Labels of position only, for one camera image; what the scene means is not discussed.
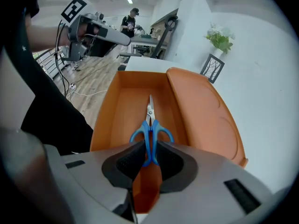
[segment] white cable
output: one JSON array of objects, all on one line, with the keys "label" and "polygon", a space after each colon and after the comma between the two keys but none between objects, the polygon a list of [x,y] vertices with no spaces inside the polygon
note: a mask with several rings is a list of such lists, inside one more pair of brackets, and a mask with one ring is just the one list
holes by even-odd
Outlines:
[{"label": "white cable", "polygon": [[106,91],[98,91],[98,92],[96,92],[96,93],[94,93],[94,94],[91,94],[91,95],[85,95],[85,94],[79,94],[79,93],[75,92],[75,90],[76,90],[76,87],[74,88],[74,90],[73,90],[71,93],[69,93],[69,95],[67,96],[67,98],[68,98],[69,96],[71,96],[72,93],[75,93],[75,94],[77,94],[77,95],[83,95],[83,96],[89,97],[89,96],[93,96],[93,95],[96,95],[96,94],[101,93],[101,92],[106,92]]},{"label": "white cable", "polygon": [[94,94],[92,94],[92,95],[85,95],[85,94],[79,94],[79,93],[77,93],[77,92],[75,92],[75,91],[73,91],[74,93],[76,93],[77,95],[84,95],[84,96],[93,96],[93,95],[96,95],[96,94],[98,94],[98,93],[101,93],[101,92],[106,92],[106,91],[98,91],[98,92],[96,92],[96,93],[94,93]]},{"label": "white cable", "polygon": [[[74,89],[74,90],[75,90],[75,89]],[[71,94],[72,94],[72,93],[70,92],[70,103],[71,103]]]}]

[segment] black sleeve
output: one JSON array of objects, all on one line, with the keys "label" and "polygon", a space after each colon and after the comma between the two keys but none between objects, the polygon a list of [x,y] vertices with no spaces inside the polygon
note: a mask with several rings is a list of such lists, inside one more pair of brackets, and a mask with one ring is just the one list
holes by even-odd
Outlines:
[{"label": "black sleeve", "polygon": [[122,19],[122,23],[121,23],[122,26],[126,26],[126,25],[127,25],[127,24],[126,24],[126,20],[127,20],[126,17],[124,17],[124,18]]},{"label": "black sleeve", "polygon": [[39,12],[39,6],[37,0],[30,0],[26,6],[26,14],[30,13],[31,17],[34,17]]}]

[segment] scissors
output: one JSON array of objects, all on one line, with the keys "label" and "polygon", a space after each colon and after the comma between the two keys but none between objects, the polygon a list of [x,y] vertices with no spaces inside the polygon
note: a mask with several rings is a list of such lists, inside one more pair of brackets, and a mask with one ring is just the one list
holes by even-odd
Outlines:
[{"label": "scissors", "polygon": [[[130,138],[130,142],[134,142],[134,139],[135,139],[136,135],[138,135],[139,133],[144,134],[146,153],[148,155],[148,159],[144,162],[143,167],[148,166],[151,163],[151,161],[153,161],[154,164],[159,166],[157,158],[156,158],[156,151],[157,151],[157,137],[158,137],[158,133],[160,131],[165,132],[169,136],[170,141],[174,142],[174,138],[173,138],[171,132],[168,129],[162,127],[159,124],[159,121],[155,119],[154,101],[153,101],[152,95],[149,95],[149,103],[148,103],[148,110],[147,110],[147,113],[146,113],[146,118],[142,122],[141,127],[139,129],[137,129],[132,134],[132,136]],[[153,153],[152,154],[150,153],[149,132],[153,132]]]}]

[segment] black gripper pad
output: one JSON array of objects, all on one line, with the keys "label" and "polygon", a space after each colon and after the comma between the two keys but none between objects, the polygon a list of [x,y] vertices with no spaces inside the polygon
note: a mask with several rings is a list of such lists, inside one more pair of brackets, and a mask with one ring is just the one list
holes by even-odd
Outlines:
[{"label": "black gripper pad", "polygon": [[131,190],[134,179],[145,161],[145,141],[107,158],[102,165],[104,176],[114,187]]},{"label": "black gripper pad", "polygon": [[174,148],[171,143],[157,142],[157,161],[162,173],[160,193],[184,190],[198,173],[196,160],[190,155]]}]

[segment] orange box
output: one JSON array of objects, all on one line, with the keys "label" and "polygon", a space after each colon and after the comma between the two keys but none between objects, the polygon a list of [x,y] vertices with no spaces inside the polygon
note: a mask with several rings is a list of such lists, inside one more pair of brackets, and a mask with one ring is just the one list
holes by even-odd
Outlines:
[{"label": "orange box", "polygon": [[[205,76],[178,68],[166,73],[118,71],[99,111],[90,150],[127,144],[146,118],[150,94],[156,119],[176,143],[220,154],[245,167],[241,137],[220,95]],[[140,134],[135,140],[142,139]],[[158,139],[169,141],[164,133]],[[159,166],[141,168],[133,183],[137,213],[149,212],[161,183]]]}]

